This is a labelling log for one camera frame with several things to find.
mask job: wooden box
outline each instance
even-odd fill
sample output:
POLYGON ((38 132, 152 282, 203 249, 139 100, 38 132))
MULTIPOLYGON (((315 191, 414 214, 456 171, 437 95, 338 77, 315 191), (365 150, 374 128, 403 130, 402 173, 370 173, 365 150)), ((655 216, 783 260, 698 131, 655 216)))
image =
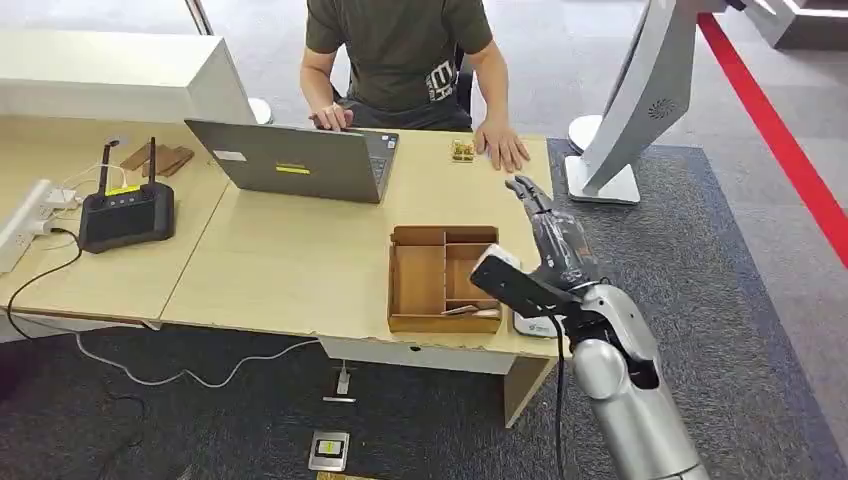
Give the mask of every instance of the wooden box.
POLYGON ((389 253, 389 330, 495 333, 500 303, 469 280, 478 259, 497 243, 495 227, 396 227, 389 253), (473 305, 497 316, 442 315, 473 305))

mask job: man's left hand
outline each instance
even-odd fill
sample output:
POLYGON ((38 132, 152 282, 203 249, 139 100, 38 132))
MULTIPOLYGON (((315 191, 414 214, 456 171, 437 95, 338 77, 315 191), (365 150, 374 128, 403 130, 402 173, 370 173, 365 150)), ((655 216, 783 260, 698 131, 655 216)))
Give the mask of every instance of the man's left hand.
POLYGON ((512 173, 521 170, 523 162, 530 161, 530 154, 505 119, 486 117, 474 134, 474 146, 478 154, 489 151, 495 170, 503 166, 507 172, 512 173))

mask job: laptop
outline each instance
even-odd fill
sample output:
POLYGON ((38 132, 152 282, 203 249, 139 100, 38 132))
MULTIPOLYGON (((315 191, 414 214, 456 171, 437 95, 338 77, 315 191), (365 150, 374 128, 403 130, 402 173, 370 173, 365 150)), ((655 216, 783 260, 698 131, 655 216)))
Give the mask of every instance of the laptop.
POLYGON ((185 123, 239 188, 352 202, 380 203, 398 145, 396 133, 185 123))

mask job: white pedestal base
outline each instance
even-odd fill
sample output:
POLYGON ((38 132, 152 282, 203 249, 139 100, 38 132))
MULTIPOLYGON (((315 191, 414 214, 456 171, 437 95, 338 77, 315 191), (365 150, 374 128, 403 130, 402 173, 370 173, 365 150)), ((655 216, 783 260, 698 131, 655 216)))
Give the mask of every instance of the white pedestal base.
POLYGON ((589 144, 595 139, 595 134, 601 128, 602 115, 585 115, 575 118, 568 125, 568 141, 577 150, 579 155, 589 148, 589 144))
POLYGON ((247 103, 250 104, 250 109, 253 111, 253 116, 256 117, 256 123, 259 125, 269 125, 274 121, 274 115, 271 113, 271 105, 261 98, 248 98, 247 103))
POLYGON ((565 157, 565 174, 568 177, 568 197, 582 202, 623 203, 635 205, 642 199, 633 167, 625 166, 606 185, 595 193, 586 192, 583 186, 589 180, 586 163, 581 157, 565 157))

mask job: yellow label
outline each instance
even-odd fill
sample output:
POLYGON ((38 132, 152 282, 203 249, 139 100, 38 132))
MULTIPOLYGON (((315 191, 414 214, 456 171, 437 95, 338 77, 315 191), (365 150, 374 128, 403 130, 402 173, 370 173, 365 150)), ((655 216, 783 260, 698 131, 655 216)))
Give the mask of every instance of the yellow label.
POLYGON ((289 163, 278 163, 276 170, 280 173, 297 173, 300 175, 309 175, 310 172, 306 165, 294 165, 289 163))
POLYGON ((331 442, 329 440, 318 441, 318 453, 325 455, 338 455, 342 451, 342 445, 339 442, 331 442))
POLYGON ((137 192, 140 189, 141 185, 130 185, 129 187, 113 188, 112 190, 106 192, 106 196, 110 197, 112 195, 120 195, 122 193, 137 192))

